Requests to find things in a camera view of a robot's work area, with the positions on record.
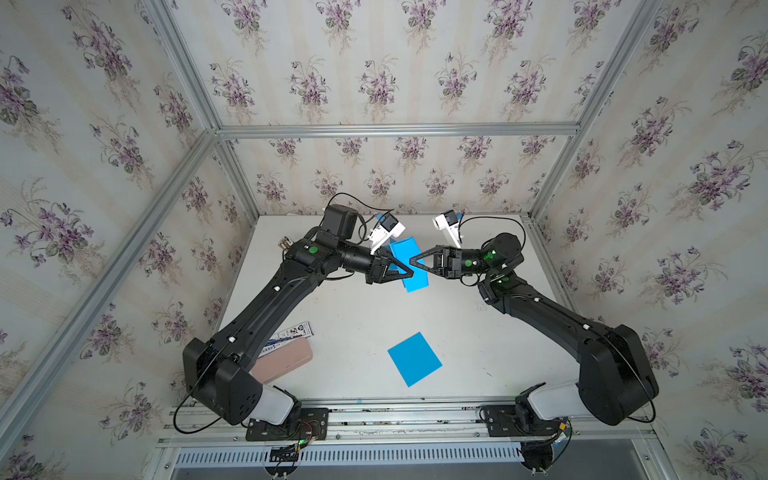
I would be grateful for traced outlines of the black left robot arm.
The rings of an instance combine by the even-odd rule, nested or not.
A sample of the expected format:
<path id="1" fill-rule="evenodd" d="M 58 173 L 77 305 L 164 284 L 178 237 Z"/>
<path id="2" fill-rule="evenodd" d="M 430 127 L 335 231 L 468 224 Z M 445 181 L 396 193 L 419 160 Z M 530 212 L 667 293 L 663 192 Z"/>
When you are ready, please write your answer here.
<path id="1" fill-rule="evenodd" d="M 249 419 L 272 425 L 295 423 L 298 400 L 251 373 L 278 327 L 339 269 L 363 274 L 368 284 L 413 275 L 391 252 L 353 242 L 359 216 L 351 207 L 327 207 L 320 223 L 292 243 L 270 281 L 232 321 L 210 339 L 194 338 L 185 346 L 182 364 L 188 397 L 230 425 Z"/>

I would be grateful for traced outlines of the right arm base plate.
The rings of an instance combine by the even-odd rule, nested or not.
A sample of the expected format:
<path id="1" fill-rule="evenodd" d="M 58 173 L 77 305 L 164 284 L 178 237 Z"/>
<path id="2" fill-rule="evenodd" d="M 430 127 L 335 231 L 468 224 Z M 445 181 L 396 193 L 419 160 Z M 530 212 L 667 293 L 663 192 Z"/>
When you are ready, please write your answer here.
<path id="1" fill-rule="evenodd" d="M 565 423 L 559 419 L 543 420 L 531 409 L 516 404 L 482 405 L 480 420 L 490 437 L 557 437 Z"/>

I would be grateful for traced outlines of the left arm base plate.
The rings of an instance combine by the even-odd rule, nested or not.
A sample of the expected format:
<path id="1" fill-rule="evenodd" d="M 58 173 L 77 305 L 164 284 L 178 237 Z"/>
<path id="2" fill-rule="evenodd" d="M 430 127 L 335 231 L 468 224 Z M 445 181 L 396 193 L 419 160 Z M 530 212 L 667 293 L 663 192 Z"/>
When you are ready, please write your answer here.
<path id="1" fill-rule="evenodd" d="M 279 425 L 250 420 L 245 439 L 251 442 L 325 440 L 329 413 L 328 408 L 300 407 Z"/>

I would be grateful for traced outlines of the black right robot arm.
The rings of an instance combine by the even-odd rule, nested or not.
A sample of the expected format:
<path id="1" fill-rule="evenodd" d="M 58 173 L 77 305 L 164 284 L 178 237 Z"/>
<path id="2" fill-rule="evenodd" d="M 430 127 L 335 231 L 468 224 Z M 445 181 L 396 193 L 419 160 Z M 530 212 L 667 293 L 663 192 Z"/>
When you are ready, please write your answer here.
<path id="1" fill-rule="evenodd" d="M 512 415 L 525 433 L 547 422 L 591 415 L 616 426 L 652 405 L 659 386 L 635 330 L 589 320 L 536 290 L 515 269 L 524 260 L 517 236 L 501 233 L 479 249 L 439 245 L 412 257 L 410 265 L 449 280 L 474 275 L 482 300 L 519 319 L 563 348 L 579 365 L 576 381 L 544 383 L 520 393 Z"/>

